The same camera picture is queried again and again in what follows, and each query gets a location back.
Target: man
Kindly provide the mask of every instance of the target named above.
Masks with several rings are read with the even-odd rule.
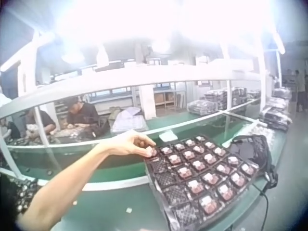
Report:
[[[68,107],[67,128],[74,126],[86,128],[90,124],[97,124],[99,116],[93,104],[80,102],[78,97],[65,100],[64,104]]]
[[[6,139],[8,137],[11,137],[12,139],[21,138],[20,132],[13,122],[7,121],[6,118],[4,118],[4,119],[1,119],[0,126],[7,128],[7,132],[5,134],[3,134],[4,139]]]
[[[34,111],[34,108],[32,108],[26,112],[26,132],[30,139],[39,137],[39,129],[34,119]],[[51,131],[56,129],[56,124],[46,112],[39,110],[39,113],[43,123],[44,131],[47,135],[49,135]]]
[[[298,70],[295,71],[296,87],[297,87],[297,105],[296,111],[299,112],[299,106],[302,105],[302,110],[307,110],[307,95],[305,89],[305,76],[300,74]]]

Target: ceiling light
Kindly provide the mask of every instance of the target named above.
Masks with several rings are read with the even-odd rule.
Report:
[[[62,56],[64,62],[69,64],[77,64],[85,60],[85,57],[81,52],[72,52]]]

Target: hand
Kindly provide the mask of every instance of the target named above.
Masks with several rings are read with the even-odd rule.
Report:
[[[72,128],[74,128],[74,125],[72,124],[67,125],[67,129],[72,129]]]
[[[150,157],[152,152],[146,148],[155,145],[155,142],[147,135],[131,130],[104,140],[97,144],[93,151],[96,153],[106,152],[111,155],[139,154]]]

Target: dark hair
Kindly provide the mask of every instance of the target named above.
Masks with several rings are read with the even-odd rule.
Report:
[[[3,230],[13,231],[18,215],[16,210],[17,185],[3,174],[0,175],[0,184],[0,224]]]

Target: small white object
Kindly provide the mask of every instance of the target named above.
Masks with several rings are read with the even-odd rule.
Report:
[[[235,156],[230,156],[228,159],[229,159],[231,162],[237,161],[237,158],[236,158]]]
[[[212,180],[212,179],[213,179],[213,175],[210,174],[210,173],[207,173],[207,174],[204,176],[204,179],[205,179],[205,180]]]
[[[205,156],[204,156],[204,159],[205,160],[207,160],[207,161],[209,161],[210,159],[212,159],[213,158],[213,156],[212,156],[212,154],[206,154]]]
[[[210,196],[206,196],[202,198],[201,205],[208,205],[209,203],[211,203],[211,201],[212,201],[212,198]]]
[[[249,167],[248,167],[247,164],[244,164],[244,165],[242,166],[242,170],[247,171],[248,169],[249,169]]]
[[[132,208],[127,208],[127,209],[126,209],[126,212],[127,212],[127,213],[131,213],[132,211],[133,211]]]
[[[219,191],[221,193],[226,193],[228,191],[228,187],[224,184],[219,188]]]
[[[186,173],[187,172],[187,168],[186,167],[182,167],[179,169],[180,173]]]
[[[165,148],[162,149],[162,151],[163,151],[164,153],[166,153],[166,152],[169,151],[169,148],[168,148],[168,147],[165,147]]]
[[[197,152],[201,151],[200,147],[198,147],[198,146],[195,146],[193,149],[194,149],[195,151],[197,151]]]
[[[209,147],[211,147],[213,144],[212,144],[211,142],[206,142],[205,145],[206,145],[206,147],[209,148]]]
[[[240,179],[240,176],[239,176],[239,174],[234,173],[231,178],[232,178],[233,181],[237,181],[237,180]]]
[[[192,180],[192,181],[190,181],[189,183],[188,183],[188,186],[189,187],[197,187],[198,186],[198,181],[196,181],[196,180]]]
[[[192,140],[187,140],[187,141],[186,141],[186,144],[187,144],[187,145],[192,145],[192,143],[193,143]]]
[[[199,167],[201,165],[201,162],[199,160],[197,160],[197,161],[193,162],[193,165],[195,167]]]
[[[178,158],[178,155],[176,155],[176,154],[171,155],[171,156],[169,157],[169,159],[170,159],[171,161],[177,160],[177,158]]]
[[[218,165],[217,170],[222,172],[225,170],[225,167],[223,165]]]
[[[215,152],[216,154],[220,154],[220,153],[221,153],[221,151],[222,151],[222,149],[221,149],[221,148],[216,148],[216,149],[214,150],[214,152]]]

